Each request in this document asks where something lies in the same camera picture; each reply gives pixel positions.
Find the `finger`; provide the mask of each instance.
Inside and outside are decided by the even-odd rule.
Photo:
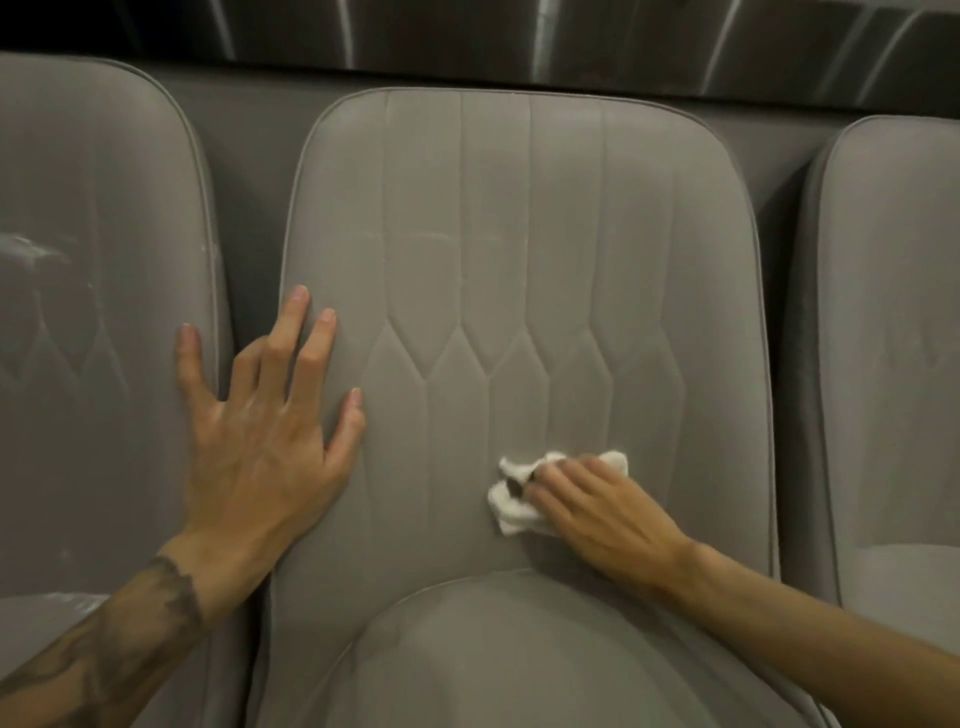
[[[557,465],[564,472],[564,475],[569,478],[570,482],[591,495],[600,495],[609,488],[605,480],[591,473],[584,467],[583,463],[578,460],[562,460]]]
[[[310,294],[306,288],[301,285],[294,288],[276,319],[274,330],[267,337],[260,360],[260,380],[256,387],[256,396],[263,402],[283,403],[290,359],[300,339],[300,328],[309,304]]]
[[[624,480],[630,480],[629,477],[621,473],[611,465],[608,465],[596,455],[588,455],[582,460],[584,467],[605,483],[613,485]]]
[[[266,346],[267,337],[261,336],[251,341],[233,359],[230,394],[227,399],[231,406],[246,404],[256,392],[256,381],[260,375],[260,359]]]
[[[217,401],[204,381],[200,333],[189,324],[184,324],[177,331],[177,383],[190,409],[190,417],[195,422],[205,416]]]
[[[523,496],[533,506],[543,513],[543,516],[558,531],[563,533],[573,520],[573,514],[564,502],[553,495],[550,489],[540,483],[530,483],[523,491]]]
[[[574,485],[556,463],[547,463],[537,468],[534,479],[545,485],[571,511],[587,503],[587,494]]]
[[[310,337],[297,355],[294,379],[290,385],[289,407],[305,421],[315,422],[320,416],[320,397],[324,390],[326,365],[337,332],[337,316],[327,308],[317,319]]]
[[[340,420],[326,449],[324,466],[330,468],[334,477],[347,480],[353,471],[353,464],[356,462],[366,429],[367,417],[363,411],[363,393],[359,389],[352,389],[340,407]]]

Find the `gray seat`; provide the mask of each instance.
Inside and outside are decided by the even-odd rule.
[[[778,385],[783,578],[960,654],[960,125],[875,117],[804,197]]]
[[[0,54],[0,673],[142,568],[180,522],[179,323],[230,360],[204,158],[157,84]],[[242,615],[141,726],[235,725]]]
[[[359,384],[369,429],[272,580],[255,724],[798,724],[559,542],[499,536],[485,501],[500,456],[622,449],[689,533],[775,575],[758,278],[731,157],[678,112],[437,89],[330,109],[282,289],[338,310],[324,422]]]

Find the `white tissue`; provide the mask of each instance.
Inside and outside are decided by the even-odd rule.
[[[526,485],[534,471],[543,463],[553,463],[566,458],[562,452],[547,452],[540,460],[528,464],[512,463],[507,458],[500,459],[500,473],[503,479],[498,481],[487,493],[487,502],[493,510],[496,522],[500,526],[500,533],[504,536],[515,536],[523,531],[535,531],[545,536],[556,536],[546,519],[533,505],[526,500],[510,495],[507,480],[515,480]],[[611,450],[600,455],[600,459],[624,475],[628,474],[627,456],[622,452]]]

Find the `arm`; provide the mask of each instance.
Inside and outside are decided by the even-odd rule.
[[[270,336],[236,357],[225,402],[204,385],[197,331],[181,328],[178,373],[194,446],[186,524],[96,612],[0,681],[0,725],[130,725],[339,494],[365,421],[354,390],[324,445],[318,415],[332,312],[300,350],[285,395],[308,304],[306,291],[295,291]]]
[[[850,725],[960,725],[960,658],[827,605],[687,538],[595,457],[537,473],[527,497],[587,561],[772,665]]]

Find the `hand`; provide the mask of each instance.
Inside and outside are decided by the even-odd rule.
[[[614,581],[667,598],[683,586],[694,542],[639,485],[599,458],[540,466],[526,497]]]
[[[164,548],[165,555],[205,566],[229,558],[247,572],[248,581],[258,582],[346,485],[365,419],[360,390],[354,389],[324,446],[318,419],[336,332],[332,310],[321,314],[300,349],[286,394],[309,302],[306,289],[299,286],[270,335],[237,355],[227,401],[218,401],[204,383],[197,331],[180,328],[177,367],[190,411],[193,459],[186,526],[176,543]],[[255,583],[247,586],[252,589]]]

